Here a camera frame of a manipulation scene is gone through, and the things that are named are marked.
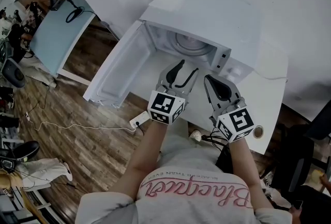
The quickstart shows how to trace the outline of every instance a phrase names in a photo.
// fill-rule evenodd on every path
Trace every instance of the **white cable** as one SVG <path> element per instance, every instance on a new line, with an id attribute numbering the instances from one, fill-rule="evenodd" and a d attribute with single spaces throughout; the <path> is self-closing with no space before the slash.
<path id="1" fill-rule="evenodd" d="M 71 127 L 73 127 L 73 126 L 78 126 L 78 127 L 82 127 L 82 128 L 90 128 L 90 129 L 108 129 L 108 130 L 110 130 L 110 129 L 126 129 L 126 130 L 131 131 L 131 132 L 135 132 L 135 130 L 136 130 L 136 129 L 131 130 L 131 129 L 126 128 L 126 127 L 118 127 L 118 128 L 109 128 L 109 127 L 84 127 L 84 126 L 82 126 L 82 125 L 78 125 L 78 124 L 72 124 L 72 125 L 69 126 L 69 127 L 62 127 L 62 126 L 59 126 L 59 125 L 57 125 L 57 124 L 50 123 L 50 122 L 47 122 L 47 121 L 41 122 L 39 128 L 36 129 L 36 128 L 35 128 L 35 124 L 34 124 L 31 120 L 28 120 L 28 121 L 29 121 L 30 123 L 32 123 L 33 128 L 34 128 L 36 131 L 39 131 L 39 130 L 40 130 L 42 124 L 50 124 L 50 125 L 57 126 L 58 128 L 64 128 L 64 129 L 68 129 L 68 128 L 71 128 Z"/>
<path id="2" fill-rule="evenodd" d="M 283 80 L 283 79 L 286 79 L 286 82 L 288 82 L 289 81 L 289 79 L 287 78 L 287 77 L 275 77 L 275 78 L 268 78 L 268 77 L 266 77 L 266 76 L 263 76 L 262 74 L 260 74 L 258 71 L 256 71 L 255 69 L 254 69 L 254 71 L 255 71 L 255 73 L 257 74 L 257 75 L 259 75 L 259 76 L 261 76 L 261 77 L 263 77 L 263 78 L 265 78 L 265 79 L 267 79 L 267 80 L 271 80 L 271 81 L 274 81 L 274 80 Z"/>

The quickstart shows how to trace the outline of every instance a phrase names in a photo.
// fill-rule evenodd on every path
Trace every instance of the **blue table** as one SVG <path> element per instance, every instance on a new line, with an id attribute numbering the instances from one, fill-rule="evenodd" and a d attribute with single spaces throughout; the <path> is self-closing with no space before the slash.
<path id="1" fill-rule="evenodd" d="M 85 0 L 72 1 L 76 6 L 93 11 Z M 63 69 L 73 47 L 95 16 L 91 12 L 83 12 L 72 22 L 66 23 L 67 16 L 73 10 L 74 7 L 65 1 L 58 11 L 49 11 L 33 36 L 30 48 L 52 75 L 58 73 L 89 85 L 90 81 Z"/>

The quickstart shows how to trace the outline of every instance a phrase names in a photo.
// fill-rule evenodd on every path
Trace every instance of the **hand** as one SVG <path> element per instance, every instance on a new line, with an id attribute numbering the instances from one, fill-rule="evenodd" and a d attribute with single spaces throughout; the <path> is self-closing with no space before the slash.
<path id="1" fill-rule="evenodd" d="M 291 207 L 289 212 L 292 215 L 292 223 L 300 223 L 300 215 L 301 215 L 302 208 L 297 210 L 295 207 Z"/>
<path id="2" fill-rule="evenodd" d="M 323 176 L 320 177 L 320 180 L 323 186 L 327 186 L 330 184 L 329 180 L 326 178 L 326 174 L 323 174 Z"/>

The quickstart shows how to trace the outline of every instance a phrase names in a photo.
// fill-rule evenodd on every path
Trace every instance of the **electrical outlet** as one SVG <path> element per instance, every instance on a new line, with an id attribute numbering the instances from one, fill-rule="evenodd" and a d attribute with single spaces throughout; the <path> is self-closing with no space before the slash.
<path id="1" fill-rule="evenodd" d="M 139 125 L 141 125 L 149 119 L 150 119 L 149 115 L 148 115 L 147 111 L 145 111 L 145 112 L 142 112 L 140 115 L 136 116 L 134 119 L 132 119 L 130 121 L 130 125 L 131 125 L 131 127 L 136 128 L 137 127 L 136 122 L 139 122 Z"/>

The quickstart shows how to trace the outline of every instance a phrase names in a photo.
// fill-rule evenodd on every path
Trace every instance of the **fiducial marker cube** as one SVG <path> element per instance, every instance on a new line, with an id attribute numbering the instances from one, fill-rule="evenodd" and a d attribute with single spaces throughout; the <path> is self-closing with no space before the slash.
<path id="1" fill-rule="evenodd" d="M 220 136 L 230 143 L 246 137 L 254 128 L 254 122 L 247 111 L 247 107 L 218 116 L 216 127 Z"/>
<path id="2" fill-rule="evenodd" d="M 171 125 L 185 109 L 185 99 L 152 91 L 147 111 L 152 120 Z"/>

